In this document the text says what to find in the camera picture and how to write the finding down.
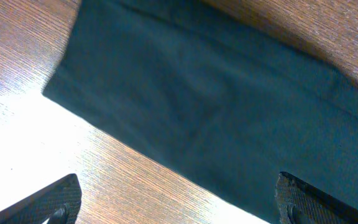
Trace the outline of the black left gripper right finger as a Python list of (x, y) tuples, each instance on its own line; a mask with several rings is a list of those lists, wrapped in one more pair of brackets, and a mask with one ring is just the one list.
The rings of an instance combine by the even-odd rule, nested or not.
[(287, 172), (279, 173), (275, 199), (282, 224), (358, 224), (358, 209)]

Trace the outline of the black pants with red waistband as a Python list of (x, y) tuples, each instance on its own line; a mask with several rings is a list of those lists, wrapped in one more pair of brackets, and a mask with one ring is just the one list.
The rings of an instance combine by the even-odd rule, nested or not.
[(43, 94), (265, 221), (281, 171), (358, 208), (358, 89), (202, 2), (83, 1)]

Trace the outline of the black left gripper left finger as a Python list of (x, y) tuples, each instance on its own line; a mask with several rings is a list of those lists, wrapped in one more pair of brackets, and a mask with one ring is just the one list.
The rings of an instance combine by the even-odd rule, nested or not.
[(68, 174), (0, 211), (0, 224), (75, 224), (81, 196), (77, 175)]

